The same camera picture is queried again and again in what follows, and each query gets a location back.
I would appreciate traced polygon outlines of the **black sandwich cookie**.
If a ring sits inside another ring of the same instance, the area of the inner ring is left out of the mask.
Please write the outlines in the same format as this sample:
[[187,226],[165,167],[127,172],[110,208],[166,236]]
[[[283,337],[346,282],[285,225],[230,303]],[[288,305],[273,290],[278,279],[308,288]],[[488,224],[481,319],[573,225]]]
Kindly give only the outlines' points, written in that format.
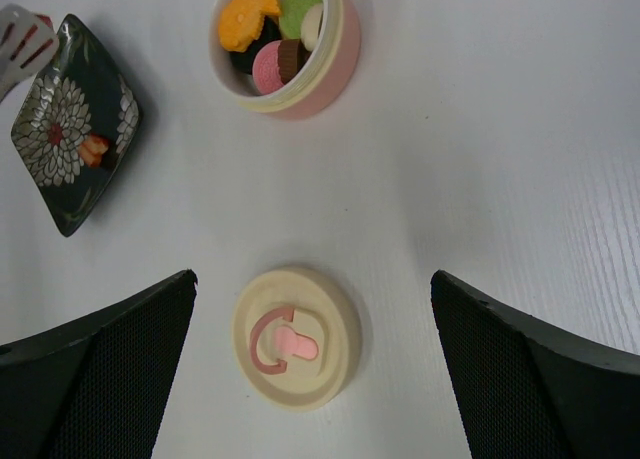
[[260,50],[267,44],[281,39],[278,24],[271,18],[266,18],[258,39],[252,41],[244,52],[229,53],[232,66],[243,74],[251,75],[255,58]]

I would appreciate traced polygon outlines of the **metal tongs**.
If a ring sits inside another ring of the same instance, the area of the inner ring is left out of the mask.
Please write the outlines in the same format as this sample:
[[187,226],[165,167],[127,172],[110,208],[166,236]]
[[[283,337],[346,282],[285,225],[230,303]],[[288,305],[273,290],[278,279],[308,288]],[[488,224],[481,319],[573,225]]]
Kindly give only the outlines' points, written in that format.
[[58,50],[56,32],[36,15],[17,4],[1,9],[1,101],[47,66]]

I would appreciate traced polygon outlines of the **pink sandwich cookie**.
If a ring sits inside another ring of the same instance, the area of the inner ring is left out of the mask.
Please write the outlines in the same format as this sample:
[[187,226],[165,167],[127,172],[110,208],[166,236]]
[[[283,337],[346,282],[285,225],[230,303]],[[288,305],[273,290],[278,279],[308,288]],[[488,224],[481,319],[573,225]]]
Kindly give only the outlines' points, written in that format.
[[280,44],[281,40],[269,42],[254,59],[252,78],[260,95],[272,94],[284,86],[278,65]]

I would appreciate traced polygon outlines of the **red striped food piece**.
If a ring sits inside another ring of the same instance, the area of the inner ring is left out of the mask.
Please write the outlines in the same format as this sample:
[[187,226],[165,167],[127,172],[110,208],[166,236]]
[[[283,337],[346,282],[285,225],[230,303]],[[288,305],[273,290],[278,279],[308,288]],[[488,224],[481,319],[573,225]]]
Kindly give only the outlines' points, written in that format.
[[46,24],[50,29],[53,28],[53,22],[49,16],[43,15],[43,14],[37,14],[36,17],[40,19],[44,24]]

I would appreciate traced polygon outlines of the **orange fish-shaped food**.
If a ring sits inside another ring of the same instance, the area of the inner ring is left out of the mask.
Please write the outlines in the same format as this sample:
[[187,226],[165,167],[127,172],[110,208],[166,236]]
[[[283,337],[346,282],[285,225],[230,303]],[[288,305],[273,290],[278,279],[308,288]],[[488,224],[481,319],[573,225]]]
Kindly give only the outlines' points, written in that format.
[[219,15],[218,39],[229,52],[245,52],[263,30],[267,17],[280,17],[280,0],[231,0]]

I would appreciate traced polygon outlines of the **cream white round cookie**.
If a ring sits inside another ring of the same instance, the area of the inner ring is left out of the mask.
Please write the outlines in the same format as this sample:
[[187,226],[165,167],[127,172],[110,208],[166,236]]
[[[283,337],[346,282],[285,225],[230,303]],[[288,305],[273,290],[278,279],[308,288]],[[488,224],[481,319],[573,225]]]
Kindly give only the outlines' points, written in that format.
[[322,3],[313,5],[305,14],[300,26],[300,39],[305,49],[312,52],[319,40],[324,15]]

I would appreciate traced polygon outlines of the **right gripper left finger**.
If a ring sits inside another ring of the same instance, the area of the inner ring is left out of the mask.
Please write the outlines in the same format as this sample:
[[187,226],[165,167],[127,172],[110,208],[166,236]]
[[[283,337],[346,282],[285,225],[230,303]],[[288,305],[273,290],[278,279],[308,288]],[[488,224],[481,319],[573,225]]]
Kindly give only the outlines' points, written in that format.
[[4,458],[149,458],[197,294],[180,271],[1,347]]

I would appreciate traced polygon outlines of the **green sandwich cookie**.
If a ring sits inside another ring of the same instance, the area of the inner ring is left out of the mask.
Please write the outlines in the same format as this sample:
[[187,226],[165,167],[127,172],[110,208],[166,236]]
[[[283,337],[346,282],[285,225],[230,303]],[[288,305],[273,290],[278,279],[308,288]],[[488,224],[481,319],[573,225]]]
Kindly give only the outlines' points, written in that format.
[[299,39],[301,26],[307,12],[323,0],[280,0],[279,28],[284,39]]

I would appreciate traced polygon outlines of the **brown round cookie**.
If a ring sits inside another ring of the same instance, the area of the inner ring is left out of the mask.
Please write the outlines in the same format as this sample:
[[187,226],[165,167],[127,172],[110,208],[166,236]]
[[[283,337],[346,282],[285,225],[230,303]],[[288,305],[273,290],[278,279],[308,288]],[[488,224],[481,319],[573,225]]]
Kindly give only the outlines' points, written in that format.
[[308,50],[300,39],[282,40],[277,50],[277,65],[280,80],[289,83],[304,67]]

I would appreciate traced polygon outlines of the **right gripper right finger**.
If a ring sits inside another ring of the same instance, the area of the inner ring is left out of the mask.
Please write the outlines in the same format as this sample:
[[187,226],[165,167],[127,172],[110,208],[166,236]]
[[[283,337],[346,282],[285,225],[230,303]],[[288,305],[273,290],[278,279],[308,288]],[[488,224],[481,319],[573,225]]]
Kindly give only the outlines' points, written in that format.
[[443,270],[432,276],[431,304],[472,457],[638,457],[638,356]]

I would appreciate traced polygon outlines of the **red bacon piece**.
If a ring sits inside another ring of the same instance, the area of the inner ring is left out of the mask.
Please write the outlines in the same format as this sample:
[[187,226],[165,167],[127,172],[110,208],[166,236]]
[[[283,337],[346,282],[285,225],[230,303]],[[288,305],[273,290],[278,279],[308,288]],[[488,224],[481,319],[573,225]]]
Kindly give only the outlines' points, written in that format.
[[98,168],[109,148],[109,141],[106,138],[89,134],[78,147],[78,154],[88,167]]

